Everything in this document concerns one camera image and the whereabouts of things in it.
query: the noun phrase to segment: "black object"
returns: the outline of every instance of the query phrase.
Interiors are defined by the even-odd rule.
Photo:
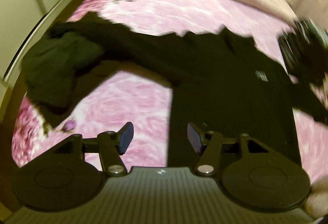
[[[328,215],[325,215],[318,224],[328,224]]]
[[[295,26],[278,40],[287,71],[303,83],[322,86],[328,72],[328,34],[310,19],[295,21]]]
[[[80,70],[75,74],[74,88],[67,108],[51,107],[45,103],[39,105],[39,111],[52,127],[57,127],[69,117],[76,105],[88,96],[96,87],[117,72],[120,63],[114,60],[102,60]]]
[[[103,132],[97,138],[74,134],[19,169],[12,183],[17,199],[34,210],[68,210],[94,197],[104,184],[103,173],[84,162],[84,153],[99,153],[106,175],[124,176],[119,157],[133,138],[128,122],[119,132]]]
[[[202,132],[193,123],[188,125],[188,138],[202,157],[201,166],[210,165],[226,193],[235,201],[253,210],[281,211],[300,206],[310,192],[310,179],[298,165],[286,159],[248,134],[239,139],[224,138],[218,132]],[[235,158],[226,164],[223,155]]]
[[[301,164],[292,108],[301,109],[316,121],[325,122],[328,116],[309,86],[293,84],[278,62],[256,49],[253,38],[235,35],[227,28],[219,34],[152,36],[132,32],[122,24],[88,13],[79,21],[52,27],[49,36],[64,38],[67,31],[101,46],[114,60],[135,62],[172,83],[168,149],[171,167],[194,167],[199,160],[184,136],[190,121],[226,137],[251,134]],[[33,51],[42,53],[42,45],[34,47]],[[68,59],[74,62],[74,57],[72,53]],[[34,76],[42,73],[42,78],[56,77],[46,68],[35,68]],[[67,75],[68,82],[74,79]],[[56,94],[42,94],[54,101],[67,100],[61,85],[57,87]]]
[[[27,220],[40,224],[66,223],[65,221],[73,224],[118,224],[132,223],[133,220],[151,224],[299,224],[310,222],[311,218],[298,208],[310,190],[307,174],[302,168],[292,164],[259,141],[245,134],[239,139],[224,138],[217,132],[201,132],[193,123],[190,123],[187,130],[188,138],[195,151],[201,155],[200,162],[194,170],[197,176],[191,174],[189,168],[132,168],[129,174],[120,174],[123,170],[120,170],[122,163],[120,163],[119,154],[126,151],[133,134],[132,127],[131,123],[127,123],[118,133],[102,133],[107,134],[106,141],[99,140],[99,136],[98,140],[94,138],[81,141],[80,135],[71,135],[67,140],[50,149],[50,152],[36,158],[37,163],[41,165],[39,168],[46,167],[45,162],[50,160],[51,156],[53,160],[58,160],[57,156],[63,153],[66,153],[66,157],[72,162],[75,160],[78,164],[81,162],[83,153],[98,150],[100,158],[104,160],[103,172],[99,174],[103,176],[105,183],[99,192],[95,192],[93,199],[84,200],[83,204],[81,204],[80,196],[71,193],[78,206],[57,212],[52,212],[58,209],[57,205],[54,208],[45,206],[38,209],[26,208],[26,206],[31,206],[31,201],[48,203],[47,199],[53,197],[44,199],[40,195],[40,190],[31,192],[25,188],[24,195],[29,193],[32,197],[28,201],[22,201],[23,207],[6,220],[6,224],[29,223]],[[14,179],[15,193],[17,193],[17,182],[19,185],[26,184],[17,178],[31,178],[34,174],[31,173],[31,169],[35,171],[37,163],[31,161],[20,169]],[[282,190],[277,187],[276,173],[272,170],[262,170],[259,177],[254,176],[252,168],[262,168],[262,165],[283,171],[287,182],[294,184],[291,190],[279,192]],[[244,177],[245,173],[248,173],[250,180],[255,181],[259,186],[250,185],[247,182],[249,179]],[[237,180],[238,175],[244,181]],[[89,182],[76,182],[75,188],[85,191],[86,184],[89,184],[88,186],[92,186],[94,190],[98,185],[98,182],[96,185],[94,182],[97,181],[99,175],[85,171],[85,176],[89,176]],[[69,189],[60,188],[57,184],[59,180],[63,182],[63,177],[45,175],[42,182],[46,182],[48,186],[56,185],[59,192],[61,190],[71,192]],[[229,184],[227,180],[232,180],[233,188],[227,186]],[[245,191],[250,195],[249,199],[247,200],[246,193],[239,193],[236,196],[235,190]],[[276,196],[272,195],[273,190],[276,191]],[[253,192],[260,195],[260,198],[254,197]],[[68,195],[62,192],[61,195],[62,197],[57,195],[56,200],[61,198],[61,202],[67,205],[65,199]]]
[[[103,54],[101,46],[73,32],[60,38],[45,34],[22,60],[28,97],[36,104],[67,108],[76,72],[93,64]]]

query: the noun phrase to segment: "black device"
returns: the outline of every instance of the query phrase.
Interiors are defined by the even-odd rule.
[[[309,18],[294,24],[294,31],[285,32],[278,39],[286,69],[300,82],[320,87],[328,73],[328,32]]]
[[[133,167],[120,156],[133,124],[83,139],[74,134],[19,169],[13,191],[22,207],[5,224],[224,223],[303,224],[307,173],[248,134],[224,138],[193,123],[187,136],[196,168]],[[99,153],[103,171],[84,161]]]

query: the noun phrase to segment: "black lever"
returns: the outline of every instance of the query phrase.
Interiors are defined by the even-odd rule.
[[[98,134],[97,138],[83,139],[84,152],[99,153],[101,167],[108,176],[123,176],[127,170],[119,155],[125,154],[133,131],[133,124],[127,122],[118,132],[107,131]]]
[[[201,176],[213,176],[219,170],[223,135],[218,132],[202,132],[195,124],[189,123],[188,139],[199,155],[195,173]]]

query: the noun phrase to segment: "black clothing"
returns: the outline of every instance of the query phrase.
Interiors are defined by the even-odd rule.
[[[112,76],[120,63],[114,60],[102,60],[78,71],[73,79],[71,100],[67,108],[56,108],[41,103],[39,111],[52,127],[57,127],[72,113],[77,104],[88,96],[95,88]]]
[[[54,26],[50,34],[74,31],[111,58],[131,60],[173,84],[168,166],[194,167],[199,160],[187,139],[189,122],[226,137],[248,133],[301,164],[292,107],[317,121],[328,116],[309,87],[293,84],[279,63],[256,49],[253,38],[227,28],[219,35],[151,36],[96,18],[88,13]]]
[[[72,99],[76,71],[104,54],[102,46],[67,32],[52,39],[45,34],[22,60],[27,96],[36,104],[66,108]]]

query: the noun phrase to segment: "pink rose pattern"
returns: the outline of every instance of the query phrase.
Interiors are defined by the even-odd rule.
[[[152,35],[171,31],[183,35],[187,30],[218,33],[225,25],[234,33],[252,35],[261,51],[283,64],[277,35],[288,30],[288,25],[233,0],[85,0],[69,20],[79,20],[90,10]],[[315,93],[328,105],[321,90],[315,89]],[[163,167],[171,99],[170,88],[118,72],[85,97],[67,120],[49,130],[37,108],[24,97],[13,135],[13,158],[22,166],[72,133],[91,138],[103,131],[117,131],[132,121],[134,138],[122,156],[127,168]],[[328,174],[328,130],[302,112],[295,110],[294,114],[303,168],[314,182]],[[86,161],[101,169],[98,155],[88,154]]]

